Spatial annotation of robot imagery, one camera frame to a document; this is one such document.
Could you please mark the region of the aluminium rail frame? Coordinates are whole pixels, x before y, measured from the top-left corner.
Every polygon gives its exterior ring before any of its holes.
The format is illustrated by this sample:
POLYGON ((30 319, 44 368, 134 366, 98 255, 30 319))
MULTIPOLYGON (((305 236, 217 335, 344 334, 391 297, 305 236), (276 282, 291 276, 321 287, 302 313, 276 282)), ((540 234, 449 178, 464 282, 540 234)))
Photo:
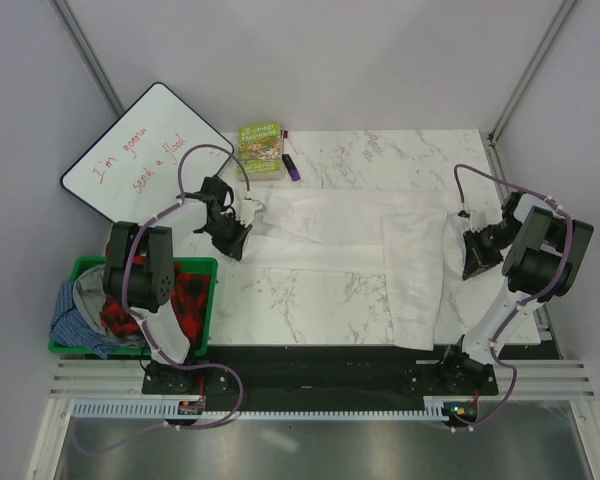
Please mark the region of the aluminium rail frame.
POLYGON ((145 372, 137 360, 61 359, 51 398, 135 399, 143 396, 145 372))

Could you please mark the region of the green plastic bin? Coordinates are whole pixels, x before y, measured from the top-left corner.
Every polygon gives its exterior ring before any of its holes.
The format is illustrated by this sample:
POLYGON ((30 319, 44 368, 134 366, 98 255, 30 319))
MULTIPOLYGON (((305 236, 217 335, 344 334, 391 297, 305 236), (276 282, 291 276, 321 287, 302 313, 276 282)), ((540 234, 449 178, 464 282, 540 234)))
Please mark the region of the green plastic bin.
MULTIPOLYGON (((50 352, 103 359, 149 352, 137 324, 116 302, 104 298, 104 264, 102 256, 83 256, 61 284, 49 332, 50 352)), ((180 257, 175 267, 171 306, 192 352, 200 356, 208 343, 218 262, 207 257, 180 257)))

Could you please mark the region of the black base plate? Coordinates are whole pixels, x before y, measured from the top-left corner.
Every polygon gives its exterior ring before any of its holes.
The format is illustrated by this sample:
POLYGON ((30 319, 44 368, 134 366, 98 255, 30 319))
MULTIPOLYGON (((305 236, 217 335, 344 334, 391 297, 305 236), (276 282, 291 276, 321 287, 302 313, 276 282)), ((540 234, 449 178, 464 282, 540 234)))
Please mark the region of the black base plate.
POLYGON ((413 406, 429 396, 494 396, 450 393, 435 366, 447 348, 420 352, 395 346, 215 346, 197 357, 204 400, 219 406, 413 406))

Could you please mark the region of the white long sleeve shirt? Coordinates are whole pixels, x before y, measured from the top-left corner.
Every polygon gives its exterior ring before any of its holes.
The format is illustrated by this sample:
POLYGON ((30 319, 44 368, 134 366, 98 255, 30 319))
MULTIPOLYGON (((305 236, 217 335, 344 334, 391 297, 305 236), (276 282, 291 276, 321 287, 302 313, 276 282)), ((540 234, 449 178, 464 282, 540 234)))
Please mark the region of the white long sleeve shirt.
POLYGON ((445 275, 464 255, 446 193, 259 189, 242 261, 259 268, 382 274, 396 346, 430 350, 445 275))

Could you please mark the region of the red black plaid shirt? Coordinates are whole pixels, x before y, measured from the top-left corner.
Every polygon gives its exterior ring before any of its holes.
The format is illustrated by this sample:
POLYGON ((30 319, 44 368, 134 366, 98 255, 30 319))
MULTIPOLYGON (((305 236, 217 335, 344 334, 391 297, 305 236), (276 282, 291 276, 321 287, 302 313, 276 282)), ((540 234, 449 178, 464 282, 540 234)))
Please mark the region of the red black plaid shirt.
MULTIPOLYGON (((192 347, 202 345, 205 321, 210 298, 211 276, 182 269, 182 264, 174 263, 175 285, 170 295, 170 303, 178 324, 192 347)), ((118 338, 141 336, 135 320, 110 295, 100 314, 101 323, 107 326, 118 338)))

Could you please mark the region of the white whiteboard with red writing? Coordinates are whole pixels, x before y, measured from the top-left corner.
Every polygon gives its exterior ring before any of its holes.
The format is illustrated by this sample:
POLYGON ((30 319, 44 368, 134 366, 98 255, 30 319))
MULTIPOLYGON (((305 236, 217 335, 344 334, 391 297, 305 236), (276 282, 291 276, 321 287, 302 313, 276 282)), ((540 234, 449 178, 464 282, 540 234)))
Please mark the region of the white whiteboard with red writing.
POLYGON ((112 222, 141 223, 197 191, 234 151, 163 83, 152 84, 62 175, 61 185, 112 222))

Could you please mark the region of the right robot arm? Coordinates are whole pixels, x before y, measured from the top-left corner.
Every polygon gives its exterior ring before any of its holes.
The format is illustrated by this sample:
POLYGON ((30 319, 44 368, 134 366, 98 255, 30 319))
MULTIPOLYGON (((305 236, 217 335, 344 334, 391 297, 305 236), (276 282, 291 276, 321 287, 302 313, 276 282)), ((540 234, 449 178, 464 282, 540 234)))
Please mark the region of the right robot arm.
POLYGON ((445 391, 491 389, 505 344, 527 317, 571 289, 593 234, 593 225, 569 217, 552 200, 523 192, 509 195, 499 223, 464 233, 462 278, 501 266, 504 283, 480 322, 435 366, 445 391))

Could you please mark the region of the green paperback book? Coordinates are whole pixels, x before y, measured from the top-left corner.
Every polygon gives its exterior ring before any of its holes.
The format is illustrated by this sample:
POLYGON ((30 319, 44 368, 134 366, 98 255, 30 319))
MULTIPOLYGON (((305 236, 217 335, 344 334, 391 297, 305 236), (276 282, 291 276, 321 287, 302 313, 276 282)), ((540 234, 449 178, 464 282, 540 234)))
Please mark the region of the green paperback book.
POLYGON ((238 158, 250 181, 279 180, 282 176, 283 130, 278 122, 242 126, 238 158))

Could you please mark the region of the purple marker pen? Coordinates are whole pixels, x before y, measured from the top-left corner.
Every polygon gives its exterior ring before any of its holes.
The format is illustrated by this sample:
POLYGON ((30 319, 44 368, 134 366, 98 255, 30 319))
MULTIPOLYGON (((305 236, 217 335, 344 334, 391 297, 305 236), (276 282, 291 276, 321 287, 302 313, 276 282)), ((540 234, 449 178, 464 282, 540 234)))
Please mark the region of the purple marker pen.
POLYGON ((282 155, 282 161, 289 173, 289 176, 293 182, 298 182, 301 180, 300 173, 293 161, 292 157, 289 154, 282 155))

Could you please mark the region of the blue checked shirt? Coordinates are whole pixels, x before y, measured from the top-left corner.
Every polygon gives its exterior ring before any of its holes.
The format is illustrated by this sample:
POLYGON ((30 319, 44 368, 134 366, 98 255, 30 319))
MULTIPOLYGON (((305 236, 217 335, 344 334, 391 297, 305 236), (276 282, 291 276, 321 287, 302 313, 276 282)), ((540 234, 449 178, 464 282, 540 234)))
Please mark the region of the blue checked shirt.
POLYGON ((106 359, 121 345, 108 338, 102 329, 94 329, 87 322, 78 309, 73 293, 73 282, 61 284, 49 327, 49 350, 56 354, 86 352, 106 359))

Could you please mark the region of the grey shirt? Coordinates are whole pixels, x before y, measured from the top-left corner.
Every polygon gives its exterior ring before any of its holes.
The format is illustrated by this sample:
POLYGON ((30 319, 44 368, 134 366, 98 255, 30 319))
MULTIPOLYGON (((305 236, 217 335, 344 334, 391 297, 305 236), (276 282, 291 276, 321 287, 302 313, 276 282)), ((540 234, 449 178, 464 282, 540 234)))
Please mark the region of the grey shirt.
POLYGON ((118 338, 101 323, 100 314, 105 305, 106 295, 103 290, 104 264, 96 265, 83 272, 74 282, 73 300, 76 308, 86 324, 106 340, 125 348, 140 348, 146 341, 138 336, 118 338))

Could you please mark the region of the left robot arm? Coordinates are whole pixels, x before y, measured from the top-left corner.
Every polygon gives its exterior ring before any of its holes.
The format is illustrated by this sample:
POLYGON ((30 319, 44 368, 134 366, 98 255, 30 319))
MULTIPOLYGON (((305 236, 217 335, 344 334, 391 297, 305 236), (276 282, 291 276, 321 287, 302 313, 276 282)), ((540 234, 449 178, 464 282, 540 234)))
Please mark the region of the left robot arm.
POLYGON ((181 192, 173 205, 144 224, 112 226, 103 274, 105 318, 134 323, 151 359, 144 367, 145 394, 204 390, 195 365, 206 351, 217 267, 197 271, 174 258, 175 240, 189 233, 209 237, 226 257, 239 260, 261 202, 238 200, 217 176, 198 191, 181 192))

